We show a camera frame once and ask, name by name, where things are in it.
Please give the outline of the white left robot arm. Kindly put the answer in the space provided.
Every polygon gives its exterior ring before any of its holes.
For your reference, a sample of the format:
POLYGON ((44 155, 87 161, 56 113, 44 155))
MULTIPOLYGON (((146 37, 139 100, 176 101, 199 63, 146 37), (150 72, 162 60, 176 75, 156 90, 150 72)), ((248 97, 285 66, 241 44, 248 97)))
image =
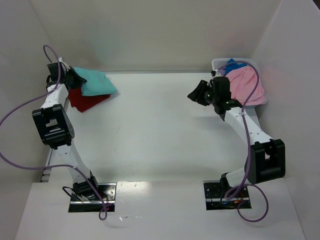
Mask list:
POLYGON ((65 110, 69 91, 80 88, 87 80, 64 62, 49 63, 47 67, 48 95, 43 105, 32 111, 33 121, 43 144, 54 150, 66 165, 70 165, 69 173, 75 197, 97 200, 97 180, 76 149, 75 130, 65 110))

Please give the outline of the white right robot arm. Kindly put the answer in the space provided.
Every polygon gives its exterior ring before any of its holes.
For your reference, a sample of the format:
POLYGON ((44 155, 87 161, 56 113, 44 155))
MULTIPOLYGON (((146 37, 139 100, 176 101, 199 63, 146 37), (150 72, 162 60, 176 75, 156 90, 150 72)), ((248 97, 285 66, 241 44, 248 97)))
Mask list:
POLYGON ((247 147, 244 167, 224 173, 220 178, 224 194, 241 185, 256 185, 285 176, 285 143, 266 134, 247 114, 243 105, 231 98, 227 77, 201 80, 187 97, 203 106, 212 105, 215 113, 235 130, 247 147))

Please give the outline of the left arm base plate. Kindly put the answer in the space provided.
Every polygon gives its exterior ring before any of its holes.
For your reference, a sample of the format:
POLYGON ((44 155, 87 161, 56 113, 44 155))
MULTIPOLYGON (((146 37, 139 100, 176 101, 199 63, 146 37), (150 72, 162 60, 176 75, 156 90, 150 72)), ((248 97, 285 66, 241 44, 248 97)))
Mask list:
MULTIPOLYGON (((115 211, 115 200, 116 200, 116 183, 99 183, 98 193, 103 199, 104 203, 107 205, 107 212, 115 211)), ((102 208, 102 202, 93 193, 92 196, 86 197, 84 195, 79 195, 73 190, 68 190, 68 195, 70 197, 68 212, 69 213, 98 213, 102 208)))

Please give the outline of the teal t shirt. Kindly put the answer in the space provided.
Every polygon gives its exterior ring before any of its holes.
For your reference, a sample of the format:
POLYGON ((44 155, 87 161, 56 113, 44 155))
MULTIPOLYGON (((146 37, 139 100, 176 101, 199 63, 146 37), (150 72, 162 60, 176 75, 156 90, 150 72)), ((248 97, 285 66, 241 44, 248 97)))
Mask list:
POLYGON ((117 92, 104 72, 86 68, 74 67, 75 72, 86 80, 81 86, 81 94, 85 97, 112 95, 117 92))

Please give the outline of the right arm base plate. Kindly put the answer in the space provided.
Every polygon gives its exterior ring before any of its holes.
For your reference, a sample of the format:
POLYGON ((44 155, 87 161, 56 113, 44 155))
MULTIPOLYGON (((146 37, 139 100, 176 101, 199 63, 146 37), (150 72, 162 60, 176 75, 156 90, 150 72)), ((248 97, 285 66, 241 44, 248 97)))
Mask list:
POLYGON ((207 211, 213 210, 236 210, 251 209, 249 191, 244 187, 235 198, 226 200, 224 198, 226 190, 222 189, 219 181, 204 181, 204 197, 207 211))

